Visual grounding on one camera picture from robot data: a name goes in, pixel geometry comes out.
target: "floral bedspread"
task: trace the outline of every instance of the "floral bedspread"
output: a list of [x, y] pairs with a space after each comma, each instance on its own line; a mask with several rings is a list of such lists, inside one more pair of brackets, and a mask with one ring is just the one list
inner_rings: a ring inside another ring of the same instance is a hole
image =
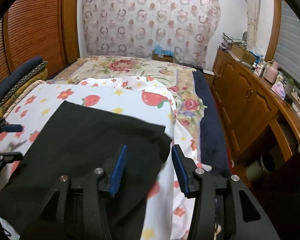
[[177, 104], [177, 119], [194, 138], [200, 160], [199, 123], [206, 106], [194, 90], [193, 68], [169, 62], [133, 57], [87, 56], [79, 58], [50, 84], [78, 84], [87, 78], [105, 79], [125, 76], [145, 76], [147, 81], [157, 80], [172, 93]]

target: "wire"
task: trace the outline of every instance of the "wire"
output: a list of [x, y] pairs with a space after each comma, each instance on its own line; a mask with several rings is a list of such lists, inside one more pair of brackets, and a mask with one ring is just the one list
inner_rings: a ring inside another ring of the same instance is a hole
[[295, 112], [296, 114], [297, 114], [297, 113], [300, 113], [300, 111], [295, 111], [289, 104], [288, 104], [288, 106], [289, 106], [290, 110], [292, 110], [292, 111]]

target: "navy blue blanket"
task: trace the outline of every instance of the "navy blue blanket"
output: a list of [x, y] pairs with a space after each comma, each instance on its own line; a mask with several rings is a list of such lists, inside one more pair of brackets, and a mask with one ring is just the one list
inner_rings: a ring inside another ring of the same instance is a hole
[[225, 135], [221, 126], [216, 104], [204, 74], [193, 72], [195, 93], [206, 108], [200, 121], [201, 162], [212, 166], [211, 174], [229, 177], [230, 169], [227, 156]]

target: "sheer curtain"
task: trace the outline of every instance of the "sheer curtain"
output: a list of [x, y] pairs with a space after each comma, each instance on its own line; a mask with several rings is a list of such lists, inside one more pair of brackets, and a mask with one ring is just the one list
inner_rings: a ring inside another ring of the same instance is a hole
[[91, 55], [151, 58], [158, 44], [202, 67], [220, 20], [219, 0], [83, 0], [82, 8]]
[[248, 50], [255, 47], [260, 15], [260, 0], [248, 0]]

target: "strawberry print fabric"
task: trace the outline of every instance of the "strawberry print fabric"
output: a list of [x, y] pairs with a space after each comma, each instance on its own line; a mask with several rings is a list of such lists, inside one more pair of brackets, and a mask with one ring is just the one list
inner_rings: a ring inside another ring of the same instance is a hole
[[[181, 146], [185, 156], [198, 163], [193, 138], [177, 120], [176, 103], [172, 93], [155, 79], [137, 76], [88, 78], [80, 81], [78, 85], [38, 85], [6, 118], [11, 124], [21, 124], [23, 131], [0, 134], [0, 152], [13, 150], [26, 154], [46, 122], [64, 100], [165, 126], [165, 133], [174, 139], [175, 144]], [[0, 190], [17, 166], [18, 163], [14, 163], [4, 168], [0, 178]], [[203, 167], [208, 171], [211, 169], [208, 165], [203, 164]], [[147, 196], [143, 235], [151, 236], [151, 239], [181, 239], [190, 228], [194, 200], [184, 197], [176, 181], [169, 156]], [[19, 238], [7, 222], [1, 222], [11, 233], [10, 239]]]

